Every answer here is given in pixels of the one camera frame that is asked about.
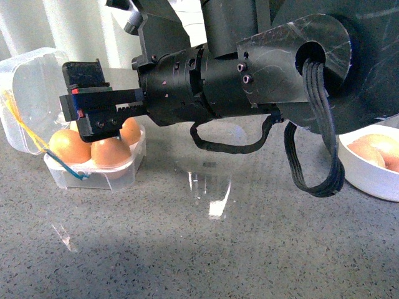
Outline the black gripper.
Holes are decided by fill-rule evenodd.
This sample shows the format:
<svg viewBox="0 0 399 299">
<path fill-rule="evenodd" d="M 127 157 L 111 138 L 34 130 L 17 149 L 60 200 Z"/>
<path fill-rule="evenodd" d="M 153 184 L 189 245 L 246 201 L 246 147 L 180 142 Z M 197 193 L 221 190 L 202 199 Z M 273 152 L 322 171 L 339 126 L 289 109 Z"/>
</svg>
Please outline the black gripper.
<svg viewBox="0 0 399 299">
<path fill-rule="evenodd" d="M 76 121 L 80 138 L 92 143 L 119 137 L 124 122 L 134 116 L 147 115 L 158 126 L 213 120 L 201 78 L 205 46 L 190 46 L 174 14 L 140 14 L 130 27 L 142 47 L 132 60 L 138 88 L 114 90 L 99 59 L 62 66 L 67 94 L 60 96 L 60 104 L 65 120 Z"/>
</svg>

